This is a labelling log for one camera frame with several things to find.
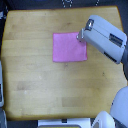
wood grain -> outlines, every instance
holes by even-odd
[[[10,120],[95,117],[109,112],[117,91],[126,86],[115,65],[90,44],[88,60],[53,63],[54,32],[78,32],[92,14],[122,30],[116,7],[10,11],[4,30],[5,111]]]

white object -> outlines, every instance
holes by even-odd
[[[90,43],[116,64],[121,62],[127,42],[125,33],[97,15],[89,17],[86,27],[79,32],[77,39]]]
[[[122,88],[116,94],[110,115],[128,127],[128,86]]]
[[[1,94],[0,107],[2,107],[4,105],[4,97],[3,97],[3,77],[2,77],[1,61],[0,61],[0,94]]]
[[[38,126],[42,125],[79,125],[81,128],[91,128],[90,118],[74,118],[74,119],[67,119],[67,123],[62,123],[61,119],[57,120],[38,120]]]
[[[102,111],[95,118],[92,128],[115,128],[115,122],[107,112]]]

pink towel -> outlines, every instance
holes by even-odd
[[[53,61],[71,62],[87,60],[86,43],[76,39],[75,33],[54,33],[53,34]]]

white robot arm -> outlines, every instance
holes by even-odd
[[[100,16],[91,15],[77,39],[80,42],[90,43],[114,63],[122,62],[128,80],[128,44],[125,33]],[[122,128],[128,127],[128,87],[117,93],[110,115],[104,111],[99,113],[92,128],[119,128],[118,123]]]

wooden tabletop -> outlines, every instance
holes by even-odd
[[[116,7],[10,11],[1,61],[7,119],[95,117],[109,112],[117,91],[126,86],[116,65],[87,44],[88,60],[54,63],[53,33],[78,32],[90,15],[122,30]]]

